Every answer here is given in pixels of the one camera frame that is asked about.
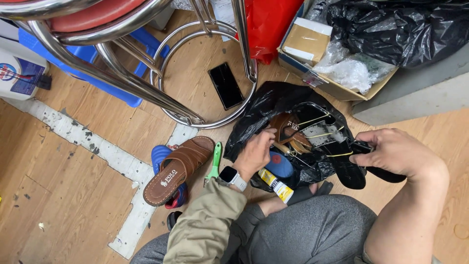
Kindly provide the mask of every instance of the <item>black plastic bag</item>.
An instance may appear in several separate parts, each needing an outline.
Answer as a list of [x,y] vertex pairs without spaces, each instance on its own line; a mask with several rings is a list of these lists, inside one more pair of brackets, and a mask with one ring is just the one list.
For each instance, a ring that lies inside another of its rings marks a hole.
[[[265,82],[256,92],[253,99],[246,107],[244,115],[234,125],[233,130],[228,138],[225,146],[223,157],[234,162],[238,154],[244,147],[246,141],[252,135],[264,129],[272,117],[283,112],[295,112],[304,108],[305,104],[310,104],[308,107],[314,107],[323,112],[329,112],[331,118],[343,127],[342,135],[346,139],[345,144],[342,146],[334,146],[334,149],[339,152],[347,152],[342,148],[348,149],[349,142],[353,141],[353,135],[347,127],[345,117],[330,104],[324,97],[316,93],[308,86],[293,85],[284,82]],[[275,147],[271,148],[283,154]],[[286,158],[292,163],[294,168],[293,176],[289,178],[280,179],[287,186],[295,190],[298,187],[308,186],[312,183],[320,182],[327,177],[333,175],[336,169],[345,171],[342,175],[346,175],[344,179],[339,175],[339,179],[344,185],[353,189],[361,189],[364,187],[365,170],[350,163],[348,156],[341,156],[337,158],[329,158],[323,150],[314,149],[310,154],[302,154],[301,159],[309,164],[312,168],[303,164],[301,161],[292,156]],[[272,192],[270,187],[256,174],[251,179],[251,185],[256,188]]]
[[445,59],[469,40],[469,3],[341,0],[328,8],[332,37],[351,53],[399,67]]

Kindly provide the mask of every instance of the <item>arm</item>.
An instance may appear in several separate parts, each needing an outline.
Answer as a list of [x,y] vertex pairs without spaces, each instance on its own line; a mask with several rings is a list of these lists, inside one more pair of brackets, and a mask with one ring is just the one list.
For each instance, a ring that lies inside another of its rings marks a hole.
[[[254,135],[233,164],[244,181],[270,161],[275,129]],[[171,230],[164,264],[219,263],[227,248],[231,223],[241,214],[246,197],[235,186],[220,186],[214,179],[178,218]]]
[[369,142],[376,151],[353,155],[352,162],[407,176],[404,187],[383,208],[368,234],[368,257],[374,264],[431,263],[433,237],[449,185],[445,163],[397,129],[362,132],[356,139]]

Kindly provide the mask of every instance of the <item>yellow tube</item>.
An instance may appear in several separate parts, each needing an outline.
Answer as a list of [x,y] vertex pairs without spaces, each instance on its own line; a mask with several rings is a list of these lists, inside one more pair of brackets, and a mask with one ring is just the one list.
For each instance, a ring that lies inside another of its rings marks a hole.
[[272,188],[272,190],[280,197],[280,199],[284,203],[287,203],[288,200],[290,200],[293,195],[293,190],[290,189],[290,187],[281,182],[266,168],[261,169],[257,173],[261,177],[261,179],[265,181],[265,183],[267,183],[270,188]]

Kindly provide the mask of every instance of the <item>watch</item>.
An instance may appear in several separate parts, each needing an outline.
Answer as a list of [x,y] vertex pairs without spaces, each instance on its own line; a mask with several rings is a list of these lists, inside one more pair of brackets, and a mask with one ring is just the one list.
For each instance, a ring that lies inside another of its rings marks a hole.
[[226,166],[220,173],[217,178],[218,183],[222,186],[229,187],[230,185],[234,185],[238,187],[242,192],[248,186],[248,183],[245,182],[241,176],[239,175],[238,171],[233,169],[230,166]]

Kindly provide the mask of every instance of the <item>foot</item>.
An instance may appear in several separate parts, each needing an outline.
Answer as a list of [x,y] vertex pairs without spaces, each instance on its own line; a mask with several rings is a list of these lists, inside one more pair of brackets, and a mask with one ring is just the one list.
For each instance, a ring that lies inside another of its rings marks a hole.
[[[314,184],[310,185],[310,191],[311,191],[312,194],[315,194],[317,190],[318,190],[318,184],[317,183],[314,183]],[[261,210],[264,213],[265,217],[267,217],[268,215],[270,215],[272,213],[276,213],[280,210],[283,210],[287,207],[287,205],[284,204],[283,201],[278,196],[269,198],[269,199],[267,199],[265,201],[262,201],[262,202],[258,202],[257,204],[261,208]]]

